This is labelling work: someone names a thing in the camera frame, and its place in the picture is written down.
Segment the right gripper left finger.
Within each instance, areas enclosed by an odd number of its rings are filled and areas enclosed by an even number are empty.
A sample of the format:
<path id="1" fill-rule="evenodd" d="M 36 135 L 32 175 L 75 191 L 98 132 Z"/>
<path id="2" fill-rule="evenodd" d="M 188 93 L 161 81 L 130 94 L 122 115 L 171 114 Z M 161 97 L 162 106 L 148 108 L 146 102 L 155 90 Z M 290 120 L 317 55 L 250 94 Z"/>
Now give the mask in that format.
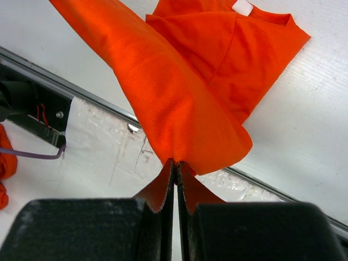
<path id="1" fill-rule="evenodd" d="M 136 260 L 171 260 L 175 162 L 169 158 L 160 173 L 133 198 L 143 204 Z"/>

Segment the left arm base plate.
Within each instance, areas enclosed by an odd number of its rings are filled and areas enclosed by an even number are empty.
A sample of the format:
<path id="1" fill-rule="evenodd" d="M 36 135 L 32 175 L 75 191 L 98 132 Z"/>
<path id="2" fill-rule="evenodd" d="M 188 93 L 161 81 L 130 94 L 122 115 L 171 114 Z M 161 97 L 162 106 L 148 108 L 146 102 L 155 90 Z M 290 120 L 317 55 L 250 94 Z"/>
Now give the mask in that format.
<path id="1" fill-rule="evenodd" d="M 1 122 L 10 122 L 60 148 L 72 100 L 1 65 Z"/>

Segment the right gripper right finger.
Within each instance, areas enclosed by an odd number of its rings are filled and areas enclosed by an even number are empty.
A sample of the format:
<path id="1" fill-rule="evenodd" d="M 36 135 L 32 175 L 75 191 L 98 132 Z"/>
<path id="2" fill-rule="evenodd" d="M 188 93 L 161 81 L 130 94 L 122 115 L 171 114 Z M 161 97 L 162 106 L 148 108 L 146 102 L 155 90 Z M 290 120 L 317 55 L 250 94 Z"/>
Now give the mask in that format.
<path id="1" fill-rule="evenodd" d="M 191 173 L 188 163 L 177 164 L 179 224 L 183 260 L 205 260 L 204 240 L 198 218 L 199 204 L 220 204 L 224 200 L 205 187 Z"/>

